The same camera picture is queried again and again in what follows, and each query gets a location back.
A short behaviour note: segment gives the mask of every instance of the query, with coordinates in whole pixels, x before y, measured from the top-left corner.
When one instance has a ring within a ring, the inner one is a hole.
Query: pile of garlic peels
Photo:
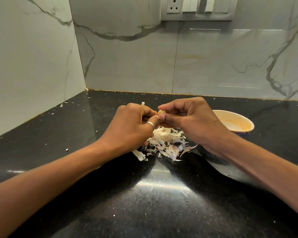
[[[189,152],[197,146],[186,146],[188,142],[185,141],[183,131],[178,131],[174,128],[159,127],[153,131],[153,134],[154,136],[147,140],[151,147],[146,149],[148,155],[158,153],[158,157],[161,157],[161,154],[163,154],[173,161],[181,161],[177,159],[180,152],[182,152],[180,155],[181,157],[184,153]],[[147,160],[146,155],[142,152],[134,150],[133,153],[140,161]]]

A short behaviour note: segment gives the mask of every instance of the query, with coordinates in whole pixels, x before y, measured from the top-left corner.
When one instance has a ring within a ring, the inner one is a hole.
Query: power outlet
[[[167,13],[180,13],[182,0],[168,0]]]

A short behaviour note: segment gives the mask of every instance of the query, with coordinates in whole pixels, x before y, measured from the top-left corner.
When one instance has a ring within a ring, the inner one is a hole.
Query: hand
[[[222,156],[221,147],[238,137],[221,123],[202,97],[177,99],[158,109],[167,112],[159,116],[161,126],[181,128],[192,141],[215,155]]]
[[[145,105],[129,103],[120,106],[103,136],[98,140],[105,148],[114,150],[114,157],[131,152],[153,137],[153,127],[158,127],[157,112]]]

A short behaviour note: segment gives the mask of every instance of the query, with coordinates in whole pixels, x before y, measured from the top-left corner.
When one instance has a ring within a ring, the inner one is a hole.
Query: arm
[[[147,106],[121,106],[95,143],[0,183],[0,238],[89,172],[140,147],[153,136],[151,124],[142,124],[142,118],[157,126],[156,114]]]
[[[201,97],[158,107],[164,127],[179,127],[197,144],[231,162],[298,213],[298,166],[229,131]]]

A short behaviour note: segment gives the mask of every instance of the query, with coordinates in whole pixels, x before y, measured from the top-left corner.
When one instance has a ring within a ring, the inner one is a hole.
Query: white marble tile
[[[0,135],[85,87],[68,0],[0,0]]]
[[[260,3],[241,0],[232,22],[180,23],[174,93],[298,100],[298,0]]]
[[[171,93],[179,22],[160,0],[70,0],[86,85]]]

